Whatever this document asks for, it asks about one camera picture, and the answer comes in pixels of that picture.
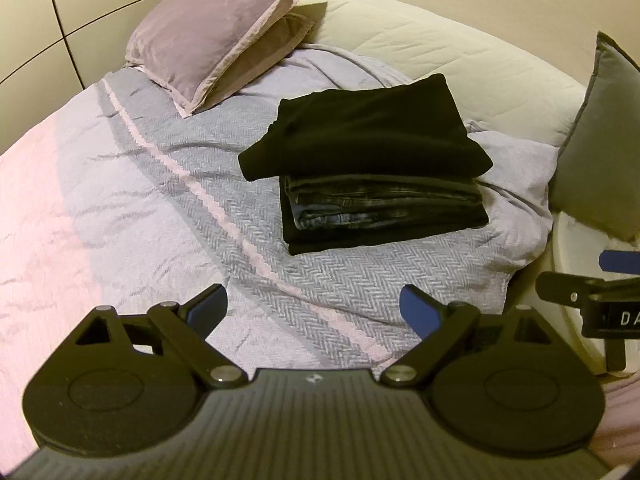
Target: black grout line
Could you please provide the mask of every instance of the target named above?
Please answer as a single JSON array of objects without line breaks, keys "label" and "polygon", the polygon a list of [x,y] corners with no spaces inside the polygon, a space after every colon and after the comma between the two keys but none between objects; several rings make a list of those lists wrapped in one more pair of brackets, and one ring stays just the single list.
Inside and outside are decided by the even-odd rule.
[{"label": "black grout line", "polygon": [[7,79],[9,79],[13,74],[15,74],[16,72],[18,72],[18,70],[20,70],[23,66],[25,66],[27,63],[33,61],[34,59],[36,59],[40,54],[46,52],[47,50],[49,50],[52,46],[57,45],[58,43],[60,43],[60,41],[62,41],[63,38],[60,38],[59,40],[54,41],[53,43],[51,43],[47,48],[44,48],[43,50],[39,51],[39,53],[37,53],[35,56],[31,57],[30,59],[28,59],[27,61],[25,61],[24,63],[22,63],[18,68],[16,68],[15,70],[13,70],[7,77],[5,77],[4,79],[0,80],[0,85],[2,83],[4,83]]},{"label": "black grout line", "polygon": [[98,20],[103,19],[105,16],[109,16],[110,14],[113,14],[114,12],[118,12],[119,10],[125,9],[126,7],[132,6],[133,4],[136,4],[136,3],[139,3],[139,2],[142,2],[142,1],[143,0],[136,0],[135,2],[130,2],[127,5],[123,5],[121,7],[118,7],[117,9],[110,10],[106,14],[103,14],[102,16],[100,16],[99,18],[95,18],[94,20],[91,20],[90,22],[85,23],[81,27],[78,27],[75,30],[72,30],[70,33],[66,34],[66,37],[71,36],[74,32],[77,32],[78,30],[81,30],[81,29],[85,28],[87,25],[91,25],[92,23],[95,23]]},{"label": "black grout line", "polygon": [[62,34],[62,41],[65,42],[66,51],[69,54],[71,65],[73,65],[74,70],[76,71],[76,76],[78,77],[78,81],[80,82],[80,86],[82,87],[82,90],[84,90],[86,86],[84,86],[84,82],[80,77],[80,72],[78,72],[78,67],[76,66],[76,60],[74,59],[73,54],[71,54],[71,49],[69,48],[69,42],[66,40],[65,31],[62,29],[62,22],[60,21],[60,14],[58,12],[58,8],[56,7],[56,1],[51,0],[51,4],[53,5],[53,11],[56,13],[56,20],[58,20],[58,27],[60,28],[60,34]]}]

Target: stack of folded clothes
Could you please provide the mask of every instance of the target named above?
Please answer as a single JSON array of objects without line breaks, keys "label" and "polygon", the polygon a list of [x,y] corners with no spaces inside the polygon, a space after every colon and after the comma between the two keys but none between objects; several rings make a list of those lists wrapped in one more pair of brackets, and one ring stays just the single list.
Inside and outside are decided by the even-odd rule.
[{"label": "stack of folded clothes", "polygon": [[474,178],[492,161],[469,139],[445,77],[282,100],[239,155],[244,177],[280,177],[290,254],[378,245],[488,222]]}]

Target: green pillow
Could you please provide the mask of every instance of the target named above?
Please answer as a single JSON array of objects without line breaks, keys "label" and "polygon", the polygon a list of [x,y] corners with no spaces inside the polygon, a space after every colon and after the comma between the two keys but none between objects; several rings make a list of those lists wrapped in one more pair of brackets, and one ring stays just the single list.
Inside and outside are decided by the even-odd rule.
[{"label": "green pillow", "polygon": [[640,68],[602,32],[550,204],[624,241],[640,233]]}]

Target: pink blanket section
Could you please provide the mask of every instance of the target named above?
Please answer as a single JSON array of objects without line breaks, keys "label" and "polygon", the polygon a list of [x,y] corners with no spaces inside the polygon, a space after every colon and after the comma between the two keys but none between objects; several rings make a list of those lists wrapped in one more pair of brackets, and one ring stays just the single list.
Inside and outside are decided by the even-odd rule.
[{"label": "pink blanket section", "polygon": [[[56,115],[0,157],[0,472],[36,444],[22,416],[31,376],[94,305],[100,288],[65,213],[56,177]],[[608,384],[591,449],[611,466],[640,458],[640,372]]]}]

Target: tiled wall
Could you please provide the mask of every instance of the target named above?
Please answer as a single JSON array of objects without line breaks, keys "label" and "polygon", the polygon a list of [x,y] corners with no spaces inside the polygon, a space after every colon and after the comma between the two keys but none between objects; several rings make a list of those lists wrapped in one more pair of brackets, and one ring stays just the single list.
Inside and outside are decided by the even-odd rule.
[{"label": "tiled wall", "polygon": [[0,153],[124,63],[159,0],[0,0]]}]

